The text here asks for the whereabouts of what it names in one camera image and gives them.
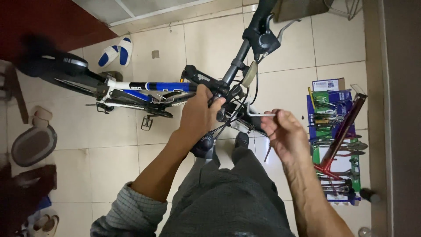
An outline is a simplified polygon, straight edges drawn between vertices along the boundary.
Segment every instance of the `person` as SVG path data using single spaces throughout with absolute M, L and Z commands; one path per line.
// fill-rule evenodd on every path
M 208 108 L 211 97 L 209 89 L 198 86 L 197 94 L 183 108 L 180 127 L 142 173 L 124 185 L 107 216 L 94 221 L 92 237 L 155 236 L 179 165 L 211 130 L 225 102 L 219 98 Z M 276 116 L 262 117 L 261 127 L 282 161 L 299 236 L 353 236 L 323 194 L 303 127 L 291 112 L 274 109 L 271 113 Z M 247 147 L 248 136 L 239 133 L 231 170 L 219 170 L 216 156 L 196 159 L 173 197 L 160 236 L 294 236 L 275 184 Z

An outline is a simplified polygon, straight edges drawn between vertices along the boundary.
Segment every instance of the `white tiled floor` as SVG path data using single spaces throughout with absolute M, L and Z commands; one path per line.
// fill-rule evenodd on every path
M 132 34 L 129 37 L 134 42 L 134 49 L 128 67 L 120 66 L 118 60 L 106 68 L 97 66 L 101 51 L 118 44 L 121 38 L 84 47 L 73 53 L 83 56 L 92 71 L 117 70 L 123 74 L 124 81 L 176 82 L 186 63 L 195 65 L 214 78 L 222 78 L 240 47 L 244 25 L 247 26 L 251 16 L 252 13 L 238 13 Z M 362 13 L 350 22 L 335 14 L 325 13 L 294 23 L 284 32 L 281 48 L 260 65 L 256 107 L 262 111 L 273 108 L 291 110 L 307 126 L 305 96 L 311 81 L 344 77 L 348 88 L 350 84 L 358 83 L 367 92 L 362 23 Z M 273 24 L 272 30 L 277 34 L 284 25 Z M 152 59 L 153 50 L 159 50 L 159 58 Z M 93 107 L 84 106 L 92 103 L 92 98 L 19 72 L 18 75 L 28 109 L 35 105 L 49 109 L 53 113 L 51 125 L 58 134 L 56 151 L 31 167 L 51 163 L 57 165 L 58 189 L 51 193 L 53 206 L 45 212 L 58 213 L 60 216 L 56 236 L 88 236 L 92 221 L 109 211 L 122 185 L 136 178 L 161 151 L 172 131 L 178 128 L 182 107 L 168 110 L 174 119 L 155 118 L 153 128 L 146 132 L 140 128 L 145 116 L 141 111 L 117 108 L 109 115 L 97 113 Z M 255 89 L 253 82 L 252 95 Z M 0 126 L 7 121 L 7 147 L 10 150 L 16 137 L 29 126 L 21 123 L 15 103 L 6 106 L 7 116 L 4 116 L 4 108 L 0 105 Z M 367 142 L 367 107 L 360 112 L 356 126 L 357 129 L 364 129 L 358 133 Z M 236 132 L 227 129 L 221 136 L 225 140 L 218 140 L 216 147 L 221 167 L 232 168 L 229 155 L 234 140 L 227 138 L 234 138 Z M 254 133 L 249 136 L 250 148 L 263 163 L 268 148 L 267 138 L 254 138 Z M 0 152 L 4 153 L 5 150 L 6 147 L 0 147 Z M 170 191 L 169 202 L 193 165 L 193 160 L 189 155 L 182 163 Z M 279 196 L 285 201 L 291 230 L 297 234 L 292 198 L 281 163 L 271 152 L 263 166 L 276 183 Z M 14 174 L 27 169 L 12 164 Z M 368 171 L 367 154 L 361 157 L 363 186 L 370 186 Z M 370 226 L 369 204 L 362 202 L 359 207 L 335 208 L 354 233 L 361 226 Z M 168 218 L 170 209 L 169 203 L 158 232 Z

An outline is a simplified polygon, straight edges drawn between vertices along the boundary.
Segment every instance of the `bicycle pedal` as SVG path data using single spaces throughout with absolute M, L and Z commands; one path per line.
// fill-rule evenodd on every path
M 151 119 L 149 116 L 143 117 L 142 126 L 141 129 L 144 131 L 149 131 L 152 127 L 153 119 Z

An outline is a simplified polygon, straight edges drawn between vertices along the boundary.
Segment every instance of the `cardboard box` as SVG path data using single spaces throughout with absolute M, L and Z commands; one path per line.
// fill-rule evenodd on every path
M 313 81 L 314 92 L 335 92 L 345 90 L 345 78 Z

